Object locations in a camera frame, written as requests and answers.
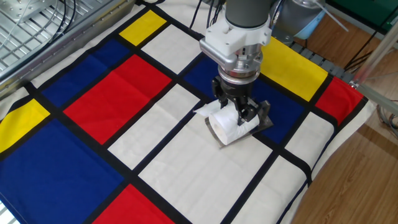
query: green panel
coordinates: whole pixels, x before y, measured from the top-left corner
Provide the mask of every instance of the green panel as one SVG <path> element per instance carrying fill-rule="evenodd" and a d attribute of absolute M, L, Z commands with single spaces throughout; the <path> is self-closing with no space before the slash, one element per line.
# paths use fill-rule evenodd
<path fill-rule="evenodd" d="M 362 17 L 368 22 L 383 29 L 391 28 L 390 22 L 398 16 L 396 12 L 389 18 L 387 23 L 382 24 L 386 17 L 398 6 L 398 0 L 332 0 L 335 4 Z"/>

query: wooden floor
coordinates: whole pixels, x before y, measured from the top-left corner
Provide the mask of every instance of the wooden floor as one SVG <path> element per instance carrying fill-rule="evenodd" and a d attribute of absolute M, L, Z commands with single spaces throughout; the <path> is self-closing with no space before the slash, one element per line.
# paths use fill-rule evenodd
<path fill-rule="evenodd" d="M 308 48 L 344 67 L 370 35 L 340 21 L 349 32 L 326 16 L 309 38 Z M 372 40 L 361 55 L 378 43 Z M 392 72 L 398 72 L 398 50 L 387 55 L 371 76 Z M 366 84 L 398 100 L 398 75 Z M 331 156 L 304 195 L 293 223 L 398 223 L 398 139 L 376 113 Z"/>

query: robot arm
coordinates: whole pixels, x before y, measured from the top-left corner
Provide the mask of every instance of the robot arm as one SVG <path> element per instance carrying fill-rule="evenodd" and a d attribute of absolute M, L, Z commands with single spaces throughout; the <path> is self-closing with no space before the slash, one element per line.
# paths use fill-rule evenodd
<path fill-rule="evenodd" d="M 284 7 L 283 11 L 276 9 L 278 4 Z M 239 125 L 249 122 L 260 111 L 268 111 L 264 108 L 269 107 L 267 103 L 251 98 L 251 90 L 260 74 L 261 47 L 271 40 L 270 27 L 274 27 L 276 19 L 270 26 L 269 13 L 274 11 L 278 18 L 276 27 L 291 34 L 304 33 L 301 38 L 305 39 L 323 17 L 319 16 L 322 9 L 311 0 L 281 0 L 273 8 L 271 0 L 227 0 L 224 17 L 207 28 L 205 38 L 200 41 L 201 50 L 218 64 L 219 76 L 212 81 L 213 94 L 221 107 L 228 100 L 234 103 Z M 314 20 L 316 25 L 308 27 Z"/>
<path fill-rule="evenodd" d="M 261 47 L 271 39 L 270 8 L 271 0 L 229 0 L 225 16 L 200 41 L 202 51 L 219 65 L 213 93 L 221 107 L 228 100 L 235 104 L 239 125 L 252 120 L 261 109 L 251 99 L 251 90 L 260 74 Z"/>

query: metal wire rack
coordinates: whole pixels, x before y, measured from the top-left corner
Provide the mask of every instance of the metal wire rack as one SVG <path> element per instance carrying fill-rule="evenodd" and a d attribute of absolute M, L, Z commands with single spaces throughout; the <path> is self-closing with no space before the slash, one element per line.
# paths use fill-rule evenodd
<path fill-rule="evenodd" d="M 65 0 L 64 2 L 67 6 L 67 15 L 62 29 L 70 23 L 73 13 L 73 1 Z M 44 46 L 52 38 L 63 17 L 64 2 L 57 2 L 45 8 L 29 20 L 18 24 L 14 30 L 12 28 L 17 22 L 0 11 L 0 45 L 9 37 L 0 49 L 0 72 L 15 63 L 23 63 L 30 52 Z M 102 0 L 77 0 L 72 24 L 89 14 L 90 11 L 101 7 L 102 4 L 104 4 Z"/>

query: black cable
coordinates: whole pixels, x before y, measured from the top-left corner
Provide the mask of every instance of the black cable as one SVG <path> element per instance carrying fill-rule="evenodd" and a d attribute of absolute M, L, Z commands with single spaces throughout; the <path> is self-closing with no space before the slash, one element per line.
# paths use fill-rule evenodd
<path fill-rule="evenodd" d="M 67 2 L 66 2 L 66 0 L 64 0 L 64 2 L 63 2 L 63 16 L 62 16 L 61 23 L 58 26 L 57 31 L 55 31 L 54 35 L 52 36 L 51 40 L 49 40 L 47 43 L 52 42 L 54 37 L 55 37 L 55 35 L 60 32 L 60 30 L 62 29 L 62 25 L 65 23 L 66 17 L 67 17 Z"/>
<path fill-rule="evenodd" d="M 211 20 L 210 24 L 214 24 L 217 22 L 218 19 L 218 14 L 221 12 L 221 10 L 223 9 L 225 0 L 219 0 L 218 4 L 216 6 L 216 12 L 214 13 L 213 19 Z"/>
<path fill-rule="evenodd" d="M 359 58 L 353 60 L 352 63 L 357 62 L 357 61 L 361 60 L 362 58 L 366 58 L 366 57 L 370 56 L 372 53 L 373 53 L 373 50 L 364 54 L 363 56 L 360 56 Z"/>
<path fill-rule="evenodd" d="M 373 39 L 373 37 L 377 34 L 377 31 L 374 31 L 374 33 L 372 34 L 372 36 L 370 36 L 370 38 L 366 41 L 366 43 L 361 47 L 361 49 L 354 55 L 353 58 L 351 58 L 351 60 L 346 64 L 346 66 L 344 67 L 344 70 L 347 71 L 348 67 L 350 67 L 353 64 L 353 60 L 356 59 L 356 57 L 362 52 L 362 50 L 370 43 L 370 41 Z"/>
<path fill-rule="evenodd" d="M 69 23 L 67 25 L 67 27 L 63 30 L 63 33 L 67 33 L 68 29 L 70 27 L 70 24 L 72 24 L 73 19 L 75 18 L 75 13 L 76 13 L 76 0 L 73 0 L 73 13 L 72 13 L 72 17 L 69 20 Z"/>
<path fill-rule="evenodd" d="M 207 23 L 206 23 L 206 28 L 209 28 L 210 26 L 210 17 L 211 17 L 211 10 L 213 9 L 214 5 L 214 0 L 211 0 L 210 8 L 209 8 L 209 14 L 207 15 Z"/>
<path fill-rule="evenodd" d="M 25 59 L 25 60 L 24 60 L 25 62 L 30 62 L 31 60 L 33 60 L 34 58 L 36 58 L 36 57 L 37 57 L 39 54 L 41 54 L 44 50 L 48 49 L 48 48 L 52 45 L 52 43 L 54 43 L 54 42 L 57 41 L 59 38 L 61 38 L 61 36 L 63 36 L 63 35 L 66 34 L 66 30 L 64 29 L 60 35 L 55 36 L 55 35 L 57 34 L 57 32 L 59 32 L 59 31 L 61 30 L 63 23 L 65 23 L 65 18 L 66 18 L 66 16 L 67 16 L 67 13 L 66 13 L 66 11 L 67 11 L 66 1 L 63 2 L 63 3 L 64 3 L 64 5 L 65 5 L 65 7 L 64 7 L 64 9 L 63 9 L 63 17 L 62 17 L 61 23 L 60 23 L 60 25 L 59 25 L 57 31 L 54 33 L 54 35 L 52 36 L 52 38 L 51 38 L 41 49 L 39 49 L 38 51 L 36 51 L 36 52 L 35 52 L 34 54 L 32 54 L 29 58 Z M 17 65 L 17 66 L 15 66 L 14 68 L 12 68 L 12 69 L 9 71 L 9 73 L 14 73 L 14 72 L 16 72 L 18 69 L 22 68 L 25 64 L 26 64 L 26 63 L 20 63 L 19 65 Z"/>
<path fill-rule="evenodd" d="M 278 5 L 276 6 L 274 13 L 272 14 L 271 22 L 269 23 L 269 27 L 270 27 L 272 30 L 274 30 L 274 26 L 275 26 L 275 24 L 274 24 L 274 22 L 275 22 L 275 17 L 276 17 L 276 15 L 279 13 L 279 11 L 282 10 L 282 5 L 283 5 L 284 3 L 285 3 L 285 0 L 280 0 L 279 3 L 277 3 L 277 2 L 275 3 L 275 4 L 278 4 Z"/>
<path fill-rule="evenodd" d="M 355 64 L 351 64 L 348 68 L 345 69 L 345 71 L 351 70 L 355 67 L 357 67 L 358 65 L 361 65 L 362 63 L 364 63 L 368 58 L 362 58 L 362 60 L 360 60 L 359 62 L 355 63 Z"/>
<path fill-rule="evenodd" d="M 396 12 L 396 10 L 398 10 L 398 6 L 395 7 L 395 9 L 384 19 L 384 21 L 381 23 L 380 27 L 382 28 L 383 25 L 388 21 L 388 19 L 393 16 Z M 374 36 L 377 34 L 377 31 L 374 31 L 374 33 L 372 34 L 372 36 L 368 39 L 368 41 L 366 41 L 366 43 L 361 47 L 361 49 L 354 55 L 353 58 L 351 58 L 351 60 L 347 63 L 347 65 L 344 67 L 344 70 L 347 71 L 348 67 L 352 65 L 353 60 L 363 51 L 363 49 L 370 43 L 370 41 L 374 38 Z"/>
<path fill-rule="evenodd" d="M 191 25 L 189 26 L 189 29 L 192 29 L 192 27 L 193 27 L 193 23 L 195 22 L 195 19 L 197 18 L 197 14 L 198 14 L 201 2 L 202 2 L 202 0 L 199 0 L 198 6 L 195 9 L 195 13 L 193 14 L 192 22 L 191 22 Z"/>

